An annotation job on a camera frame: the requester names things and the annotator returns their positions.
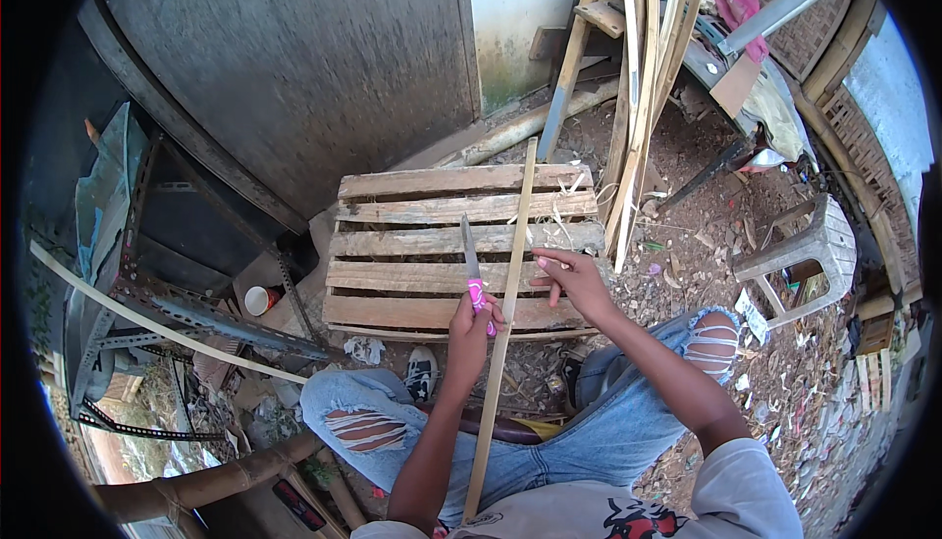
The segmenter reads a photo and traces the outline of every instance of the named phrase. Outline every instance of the person's right hand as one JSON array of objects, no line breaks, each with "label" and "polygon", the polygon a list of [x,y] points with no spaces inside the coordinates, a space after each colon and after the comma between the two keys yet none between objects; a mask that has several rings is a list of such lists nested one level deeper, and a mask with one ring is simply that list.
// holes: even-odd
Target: person's right hand
[{"label": "person's right hand", "polygon": [[549,306],[554,307],[559,302],[559,294],[565,289],[573,307],[593,326],[597,327],[612,311],[621,314],[611,300],[592,257],[574,251],[539,247],[533,249],[533,256],[548,277],[531,279],[530,286],[550,286]]}]

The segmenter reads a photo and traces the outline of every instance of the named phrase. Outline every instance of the black sneaker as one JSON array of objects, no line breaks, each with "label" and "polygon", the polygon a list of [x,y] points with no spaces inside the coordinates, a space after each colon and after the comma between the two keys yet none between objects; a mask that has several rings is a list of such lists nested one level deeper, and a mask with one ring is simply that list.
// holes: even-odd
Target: black sneaker
[{"label": "black sneaker", "polygon": [[427,403],[438,381],[438,361],[428,347],[416,347],[409,356],[406,389],[417,403]]},{"label": "black sneaker", "polygon": [[582,372],[582,362],[589,355],[589,347],[584,344],[576,345],[569,351],[569,354],[562,360],[562,382],[566,386],[566,397],[564,410],[566,415],[575,416],[578,414],[576,408],[576,380],[579,373]]}]

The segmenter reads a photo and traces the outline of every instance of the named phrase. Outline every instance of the plastic stool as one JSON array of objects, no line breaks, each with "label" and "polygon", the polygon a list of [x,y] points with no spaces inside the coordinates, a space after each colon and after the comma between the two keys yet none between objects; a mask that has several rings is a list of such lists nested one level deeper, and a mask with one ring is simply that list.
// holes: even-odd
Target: plastic stool
[{"label": "plastic stool", "polygon": [[[808,227],[788,236],[781,225],[808,213],[811,214],[811,223]],[[774,227],[779,227],[779,230],[783,231],[785,239],[770,245],[769,241]],[[769,328],[797,321],[812,312],[830,306],[843,298],[844,294],[851,289],[854,268],[857,265],[856,241],[844,211],[840,209],[840,205],[835,202],[830,193],[819,193],[807,202],[783,212],[760,227],[760,234],[763,234],[763,229],[764,237],[759,250],[735,262],[733,276],[736,277],[736,282],[755,279],[762,288],[775,313],[775,317],[769,321]],[[812,259],[818,261],[822,272],[808,273],[808,268],[813,265],[808,261]],[[785,268],[792,268],[792,275],[797,276],[798,281],[802,283],[798,300],[801,299],[805,282],[811,275],[824,273],[828,280],[828,290],[806,304],[785,310],[781,299],[766,278],[766,275]]]}]

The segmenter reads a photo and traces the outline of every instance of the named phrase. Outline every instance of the paper cup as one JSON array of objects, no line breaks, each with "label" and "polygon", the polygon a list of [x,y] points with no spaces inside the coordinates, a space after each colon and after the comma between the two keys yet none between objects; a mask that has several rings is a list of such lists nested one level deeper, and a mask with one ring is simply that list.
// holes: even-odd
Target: paper cup
[{"label": "paper cup", "polygon": [[270,287],[252,286],[245,292],[245,310],[252,316],[262,316],[282,296]]}]

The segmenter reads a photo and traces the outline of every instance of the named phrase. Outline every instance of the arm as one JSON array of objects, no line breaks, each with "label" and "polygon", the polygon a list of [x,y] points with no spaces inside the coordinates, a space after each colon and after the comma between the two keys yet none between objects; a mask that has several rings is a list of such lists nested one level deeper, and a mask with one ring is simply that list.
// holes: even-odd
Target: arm
[{"label": "arm", "polygon": [[492,313],[497,330],[504,330],[504,316],[494,304],[497,299],[484,295],[488,303],[477,316],[466,292],[458,303],[448,327],[448,363],[438,400],[389,494],[386,518],[429,536],[445,503],[462,409],[487,358],[487,322]]},{"label": "arm", "polygon": [[704,457],[726,441],[750,436],[739,409],[721,386],[618,310],[591,257],[539,248],[533,254],[548,277],[530,283],[550,286],[549,306],[557,304],[565,289],[576,310],[622,350],[677,420],[697,435]]}]

